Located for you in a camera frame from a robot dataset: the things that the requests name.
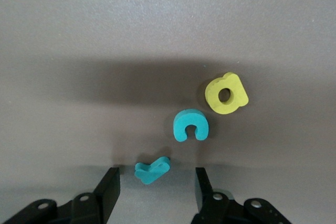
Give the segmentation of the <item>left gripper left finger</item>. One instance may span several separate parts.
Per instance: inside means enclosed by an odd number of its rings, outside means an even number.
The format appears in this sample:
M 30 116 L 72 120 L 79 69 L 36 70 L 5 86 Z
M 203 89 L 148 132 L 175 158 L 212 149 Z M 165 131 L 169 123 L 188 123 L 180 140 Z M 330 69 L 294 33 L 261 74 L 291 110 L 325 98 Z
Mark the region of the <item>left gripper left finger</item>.
M 59 206 L 53 199 L 36 200 L 5 223 L 107 223 L 120 196 L 120 169 L 111 167 L 92 192 Z

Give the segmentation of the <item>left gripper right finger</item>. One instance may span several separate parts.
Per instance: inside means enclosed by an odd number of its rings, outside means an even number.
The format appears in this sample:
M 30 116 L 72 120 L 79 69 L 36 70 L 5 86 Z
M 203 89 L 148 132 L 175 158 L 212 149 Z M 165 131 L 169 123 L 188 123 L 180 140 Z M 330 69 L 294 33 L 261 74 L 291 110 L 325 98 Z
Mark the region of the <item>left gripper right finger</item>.
M 195 169 L 198 213 L 193 223 L 290 223 L 270 202 L 250 198 L 241 205 L 227 190 L 213 189 L 206 169 Z

